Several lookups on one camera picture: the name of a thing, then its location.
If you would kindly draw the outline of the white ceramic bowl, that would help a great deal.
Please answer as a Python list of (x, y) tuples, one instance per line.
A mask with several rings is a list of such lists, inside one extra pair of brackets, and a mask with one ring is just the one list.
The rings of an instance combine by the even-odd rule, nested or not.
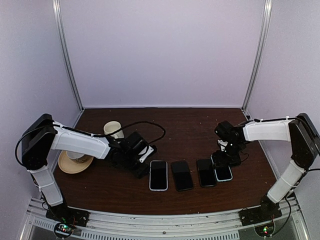
[(66, 155), (69, 159), (75, 160), (75, 161), (78, 161), (85, 156), (82, 153), (73, 152), (73, 151), (66, 151)]

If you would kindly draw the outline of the beige saucer plate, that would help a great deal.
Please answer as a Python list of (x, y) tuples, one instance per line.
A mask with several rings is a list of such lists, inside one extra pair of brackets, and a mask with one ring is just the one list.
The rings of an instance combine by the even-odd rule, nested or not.
[(58, 158), (58, 167), (64, 173), (78, 174), (78, 173), (86, 170), (93, 162), (93, 159), (94, 159), (93, 156), (87, 156), (85, 162), (78, 163), (78, 162), (75, 162), (72, 159), (70, 159), (67, 156), (66, 151), (62, 151), (59, 155), (59, 158)]

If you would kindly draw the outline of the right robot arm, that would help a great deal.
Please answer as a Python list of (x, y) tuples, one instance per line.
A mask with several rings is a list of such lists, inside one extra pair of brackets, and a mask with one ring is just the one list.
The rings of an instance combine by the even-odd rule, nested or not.
[(219, 150), (211, 155), (215, 169), (241, 164), (240, 151), (260, 142), (277, 181), (261, 198), (256, 210), (259, 220), (268, 220), (279, 203), (297, 187), (320, 155), (320, 134), (307, 113), (274, 119), (252, 119), (238, 125), (220, 122), (215, 133)]

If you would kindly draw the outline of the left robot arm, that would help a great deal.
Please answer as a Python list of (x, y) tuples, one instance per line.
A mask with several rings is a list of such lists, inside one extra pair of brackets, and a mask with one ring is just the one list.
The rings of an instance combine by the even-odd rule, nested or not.
[(111, 134), (94, 134), (64, 126), (47, 113), (41, 115), (20, 137), (14, 153), (17, 162), (35, 179), (49, 209), (61, 222), (69, 221), (72, 211), (48, 168), (47, 157), (51, 150), (106, 160), (129, 170), (138, 179), (148, 173), (146, 160), (157, 151), (136, 131), (126, 138), (114, 138)]

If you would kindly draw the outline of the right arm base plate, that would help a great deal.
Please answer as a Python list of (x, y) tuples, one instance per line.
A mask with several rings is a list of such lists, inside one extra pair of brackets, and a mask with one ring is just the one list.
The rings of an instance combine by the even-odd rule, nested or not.
[(261, 206), (244, 208), (240, 210), (238, 214), (243, 227), (271, 221), (273, 218), (279, 218), (282, 216), (280, 209), (273, 212), (264, 212)]

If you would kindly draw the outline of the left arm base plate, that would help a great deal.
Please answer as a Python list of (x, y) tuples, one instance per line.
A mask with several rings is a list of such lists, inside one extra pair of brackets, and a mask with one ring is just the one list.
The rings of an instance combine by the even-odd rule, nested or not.
[(90, 213), (86, 210), (70, 208), (68, 206), (49, 207), (45, 217), (72, 226), (86, 227)]

